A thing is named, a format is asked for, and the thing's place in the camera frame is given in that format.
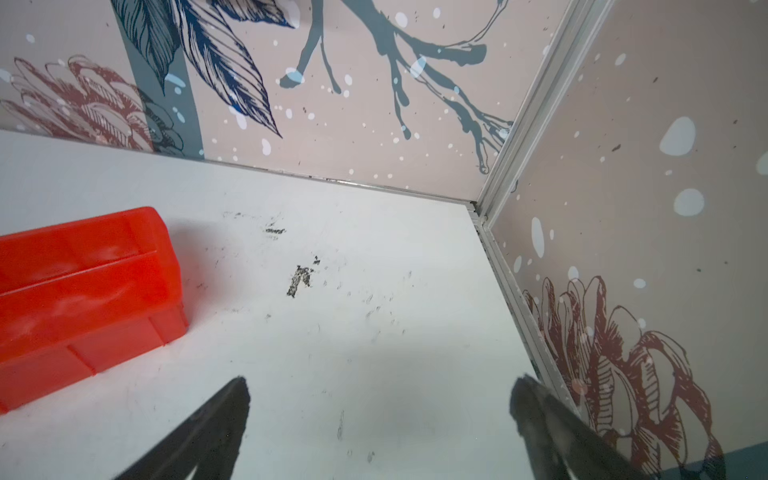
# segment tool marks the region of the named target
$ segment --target red object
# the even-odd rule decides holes
[[[0,413],[184,335],[154,208],[0,237]]]

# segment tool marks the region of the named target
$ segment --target white tabletop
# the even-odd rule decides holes
[[[0,478],[112,478],[235,376],[233,478],[532,478],[531,363],[463,206],[9,132],[0,204],[0,234],[155,207],[191,321],[0,416]]]

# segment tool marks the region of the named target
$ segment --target blue leaf illustration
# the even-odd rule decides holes
[[[245,45],[210,0],[170,0],[181,46],[205,83],[241,114],[275,134],[270,100]]]
[[[112,0],[112,8],[128,39],[164,88],[168,65],[180,45],[166,0]]]
[[[235,20],[291,26],[275,0],[213,0],[213,3]]]

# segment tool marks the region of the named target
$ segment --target flower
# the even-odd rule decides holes
[[[683,478],[726,478],[710,402],[685,349],[661,332],[643,332],[622,306],[608,315],[606,295],[601,276],[586,288],[571,280],[559,297],[545,278],[540,305],[523,292],[581,417],[647,475],[660,475],[669,466],[663,460],[674,458]],[[700,471],[689,469],[701,459]]]
[[[117,72],[76,55],[45,71],[23,58],[11,84],[21,103],[0,104],[29,130],[52,137],[181,155],[170,115]]]

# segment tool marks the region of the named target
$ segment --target wall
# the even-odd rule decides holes
[[[28,0],[0,127],[474,200],[567,0]]]
[[[766,440],[766,25],[618,2],[492,229],[582,418],[647,473],[724,478]]]

